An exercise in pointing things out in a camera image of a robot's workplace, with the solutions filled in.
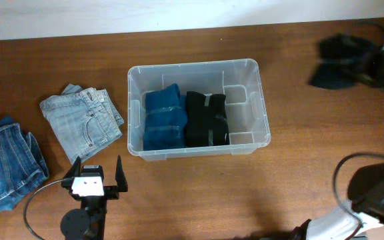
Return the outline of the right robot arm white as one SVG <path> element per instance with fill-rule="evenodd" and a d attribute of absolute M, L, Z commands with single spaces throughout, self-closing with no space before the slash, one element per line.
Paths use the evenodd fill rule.
<path fill-rule="evenodd" d="M 352 35 L 338 34 L 319 42 L 322 62 L 309 84 L 338 90 L 358 83 L 384 89 L 384 44 Z M 352 176 L 347 198 L 337 190 L 341 167 L 356 157 L 380 159 L 379 164 L 359 168 Z M 364 239 L 367 230 L 384 226 L 384 154 L 352 153 L 337 164 L 332 178 L 337 208 L 318 219 L 294 228 L 288 239 Z"/>

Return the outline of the black garment taped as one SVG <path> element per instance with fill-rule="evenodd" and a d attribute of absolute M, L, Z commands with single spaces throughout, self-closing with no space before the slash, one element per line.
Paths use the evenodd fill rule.
<path fill-rule="evenodd" d="M 230 144 L 224 94 L 204 95 L 188 91 L 185 126 L 187 147 L 213 147 Z"/>

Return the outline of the dark navy garment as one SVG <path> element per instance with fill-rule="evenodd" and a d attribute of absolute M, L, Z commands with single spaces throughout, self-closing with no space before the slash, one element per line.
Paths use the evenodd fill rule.
<path fill-rule="evenodd" d="M 357 83 L 366 60 L 378 50 L 368 39 L 337 34 L 318 43 L 319 64 L 308 84 L 328 90 L 346 89 Z"/>

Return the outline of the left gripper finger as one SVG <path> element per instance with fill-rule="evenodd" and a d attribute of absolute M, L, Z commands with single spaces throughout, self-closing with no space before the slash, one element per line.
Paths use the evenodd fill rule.
<path fill-rule="evenodd" d="M 80 176 L 81 172 L 81 158 L 77 157 L 74 164 L 68 170 L 68 172 L 63 177 L 64 181 L 74 180 L 75 177 Z"/>
<path fill-rule="evenodd" d="M 115 180 L 117 182 L 118 192 L 128 192 L 128 183 L 121 162 L 121 156 L 117 157 Z"/>

